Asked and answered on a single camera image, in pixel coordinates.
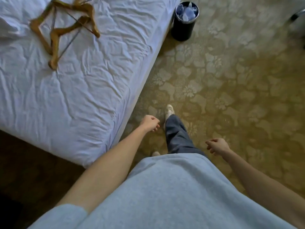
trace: patterned carpet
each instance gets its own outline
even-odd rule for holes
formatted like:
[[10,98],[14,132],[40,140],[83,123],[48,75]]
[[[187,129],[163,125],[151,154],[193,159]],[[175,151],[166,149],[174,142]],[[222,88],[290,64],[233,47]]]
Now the patterned carpet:
[[[200,16],[191,39],[168,35],[123,137],[146,114],[164,123],[163,109],[172,104],[203,151],[206,139],[223,137],[254,167],[305,197],[305,17],[287,22],[305,0],[193,2]],[[23,204],[16,228],[26,228],[83,168],[3,132],[0,144],[0,193]],[[133,165],[156,150],[167,153],[162,129],[145,137]],[[230,167],[210,158],[245,193]]]

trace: foot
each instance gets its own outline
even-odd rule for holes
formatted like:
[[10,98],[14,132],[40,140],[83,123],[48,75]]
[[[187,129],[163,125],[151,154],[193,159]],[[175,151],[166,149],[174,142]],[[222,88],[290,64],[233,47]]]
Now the foot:
[[152,153],[152,157],[160,156],[161,154],[158,151]]
[[170,104],[168,104],[168,105],[166,106],[166,109],[165,109],[165,123],[166,123],[167,119],[168,119],[171,115],[173,115],[173,114],[175,114],[175,111],[173,110],[173,106],[171,106]]

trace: waste bin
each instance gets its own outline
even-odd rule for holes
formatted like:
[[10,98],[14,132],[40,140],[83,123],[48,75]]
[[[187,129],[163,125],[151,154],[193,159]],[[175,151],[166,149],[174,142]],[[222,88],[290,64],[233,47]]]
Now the waste bin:
[[[189,3],[190,3],[189,1],[184,1],[184,2],[181,2],[180,4],[188,7]],[[195,13],[195,18],[193,20],[186,22],[179,18],[178,14],[177,14],[177,7],[175,8],[175,17],[173,20],[173,28],[171,29],[171,34],[174,39],[176,39],[178,41],[185,41],[185,40],[188,40],[192,35],[196,19],[199,16],[199,8],[195,3],[192,3],[192,7],[197,7],[198,11],[197,11],[197,13]]]

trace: wrinkled sheet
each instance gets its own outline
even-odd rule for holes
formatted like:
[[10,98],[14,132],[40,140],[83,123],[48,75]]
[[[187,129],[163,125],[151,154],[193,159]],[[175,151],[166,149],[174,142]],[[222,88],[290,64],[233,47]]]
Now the wrinkled sheet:
[[[172,2],[91,2],[101,37],[82,29],[60,59],[58,70],[52,71],[50,55],[28,27],[49,1],[0,0],[0,20],[7,19],[17,29],[0,42],[0,129],[87,167],[110,148],[128,103],[145,82],[140,74],[143,61],[154,53],[150,42]],[[41,26],[46,38],[51,22],[52,14]],[[74,22],[58,11],[55,27]],[[59,52],[75,33],[61,38]]]

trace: dark pants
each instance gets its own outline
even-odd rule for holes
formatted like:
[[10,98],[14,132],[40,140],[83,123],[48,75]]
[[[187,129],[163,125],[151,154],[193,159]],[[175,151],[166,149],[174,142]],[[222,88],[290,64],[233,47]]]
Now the dark pants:
[[201,154],[204,152],[197,149],[189,138],[183,123],[176,115],[171,115],[165,123],[165,136],[169,154]]

